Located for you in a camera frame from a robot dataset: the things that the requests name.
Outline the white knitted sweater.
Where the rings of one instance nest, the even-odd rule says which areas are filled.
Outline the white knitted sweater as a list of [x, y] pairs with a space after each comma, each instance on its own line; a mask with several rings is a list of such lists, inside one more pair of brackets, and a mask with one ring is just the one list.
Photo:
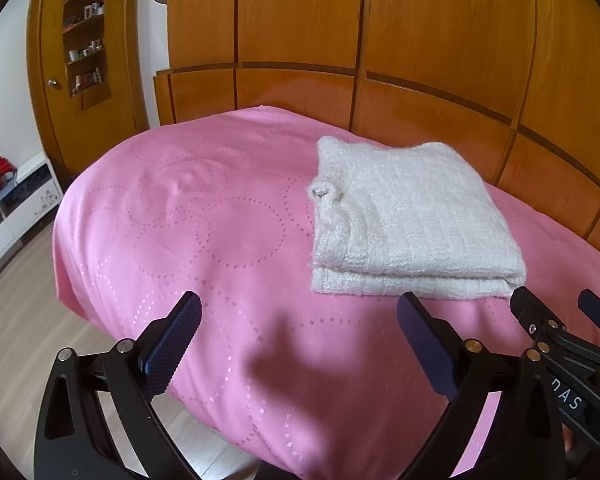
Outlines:
[[449, 145], [383, 148], [323, 136], [312, 288], [321, 294], [508, 298], [521, 249], [480, 174]]

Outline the white low cabinet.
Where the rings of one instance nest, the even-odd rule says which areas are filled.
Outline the white low cabinet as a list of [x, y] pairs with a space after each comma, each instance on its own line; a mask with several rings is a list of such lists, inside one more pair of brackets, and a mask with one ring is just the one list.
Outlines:
[[0, 189], [0, 266], [23, 237], [57, 207], [64, 193], [44, 152], [20, 166]]

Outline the wooden door with shelves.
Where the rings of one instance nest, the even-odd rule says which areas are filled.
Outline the wooden door with shelves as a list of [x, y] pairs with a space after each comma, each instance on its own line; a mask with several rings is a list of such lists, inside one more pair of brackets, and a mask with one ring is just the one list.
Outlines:
[[148, 129], [137, 0], [31, 0], [30, 95], [44, 151], [68, 183]]

